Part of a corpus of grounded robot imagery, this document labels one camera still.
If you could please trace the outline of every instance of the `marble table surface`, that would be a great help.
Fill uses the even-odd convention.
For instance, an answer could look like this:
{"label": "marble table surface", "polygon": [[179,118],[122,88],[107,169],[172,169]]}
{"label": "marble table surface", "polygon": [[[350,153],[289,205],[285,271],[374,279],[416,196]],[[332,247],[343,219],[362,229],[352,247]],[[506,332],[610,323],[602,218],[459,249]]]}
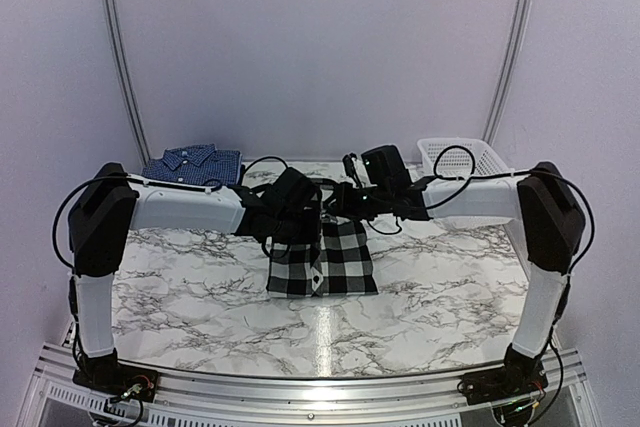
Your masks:
{"label": "marble table surface", "polygon": [[[344,179],[340,163],[291,165]],[[246,183],[272,181],[280,169],[260,164]],[[386,217],[374,226],[393,231]],[[131,232],[113,290],[119,355],[277,377],[398,375],[501,359],[527,288],[504,230],[437,221],[402,226],[396,236],[368,229],[378,295],[296,300],[269,297],[269,261],[251,239]]]}

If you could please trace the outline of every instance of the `white plastic basket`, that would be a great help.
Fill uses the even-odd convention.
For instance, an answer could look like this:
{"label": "white plastic basket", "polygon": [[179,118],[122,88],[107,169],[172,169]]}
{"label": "white plastic basket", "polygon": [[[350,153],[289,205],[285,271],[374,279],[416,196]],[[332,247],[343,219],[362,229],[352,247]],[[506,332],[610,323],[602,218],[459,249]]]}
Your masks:
{"label": "white plastic basket", "polygon": [[[492,175],[508,172],[509,168],[489,147],[489,145],[478,139],[458,139],[440,137],[434,139],[420,139],[418,149],[422,153],[422,166],[425,175],[433,174],[433,164],[438,155],[451,145],[462,145],[469,149],[476,159],[476,171],[474,175]],[[467,177],[471,173],[471,159],[469,154],[461,149],[453,149],[447,152],[440,159],[438,173],[444,176]]]}
{"label": "white plastic basket", "polygon": [[[422,154],[422,166],[425,175],[432,175],[438,155],[451,145],[462,145],[469,149],[476,159],[476,171],[473,175],[484,176],[508,172],[509,168],[489,145],[478,139],[460,139],[439,137],[420,139],[418,149]],[[445,153],[438,163],[438,173],[445,177],[468,177],[471,174],[471,158],[464,150],[452,149]],[[505,224],[509,219],[501,217],[457,217],[443,219],[440,223],[455,229],[474,229],[487,225]]]}

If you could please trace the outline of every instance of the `folded shirt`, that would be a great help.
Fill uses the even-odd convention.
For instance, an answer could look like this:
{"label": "folded shirt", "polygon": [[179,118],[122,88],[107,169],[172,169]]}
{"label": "folded shirt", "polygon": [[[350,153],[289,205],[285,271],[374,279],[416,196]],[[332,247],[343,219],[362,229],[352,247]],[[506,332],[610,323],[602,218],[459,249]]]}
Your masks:
{"label": "folded shirt", "polygon": [[165,150],[142,170],[148,179],[189,185],[235,185],[240,179],[242,154],[216,150],[214,144]]}

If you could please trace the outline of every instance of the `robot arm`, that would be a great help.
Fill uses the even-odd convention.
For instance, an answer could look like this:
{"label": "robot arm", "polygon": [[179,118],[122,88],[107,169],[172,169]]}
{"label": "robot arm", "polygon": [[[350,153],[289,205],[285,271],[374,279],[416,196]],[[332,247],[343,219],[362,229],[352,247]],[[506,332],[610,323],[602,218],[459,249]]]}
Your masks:
{"label": "robot arm", "polygon": [[[384,213],[422,221],[497,216],[522,223],[530,284],[520,325],[504,366],[465,375],[461,392],[475,404],[527,393],[537,389],[534,382],[546,386],[540,359],[566,303],[570,262],[585,227],[575,198],[554,178],[560,175],[555,166],[542,163],[530,175],[473,181],[461,190],[463,181],[425,177],[412,182],[393,146],[369,151],[362,159],[373,186],[335,185],[325,202],[330,213],[358,220]],[[127,175],[118,164],[104,166],[69,214],[74,253],[70,298],[83,350],[74,380],[113,392],[114,385],[127,385],[123,376],[136,373],[119,370],[111,333],[111,286],[130,229],[198,228],[261,242],[273,237],[285,244],[311,243],[320,235],[318,190],[291,168],[258,196],[240,186],[215,190],[159,183]]]}

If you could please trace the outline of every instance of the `white panel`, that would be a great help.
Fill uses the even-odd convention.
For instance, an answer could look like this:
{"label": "white panel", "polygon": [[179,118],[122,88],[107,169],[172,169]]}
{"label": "white panel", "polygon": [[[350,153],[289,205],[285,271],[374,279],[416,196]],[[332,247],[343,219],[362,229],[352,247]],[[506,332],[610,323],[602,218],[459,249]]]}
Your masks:
{"label": "white panel", "polygon": [[596,240],[559,333],[584,358],[603,425],[638,424],[638,4],[534,0],[495,142],[513,167],[553,160],[592,204]]}
{"label": "white panel", "polygon": [[0,11],[0,424],[11,426],[42,343],[69,320],[53,215],[103,163],[140,167],[101,0],[0,0]]}
{"label": "white panel", "polygon": [[152,154],[480,137],[515,0],[118,0]]}

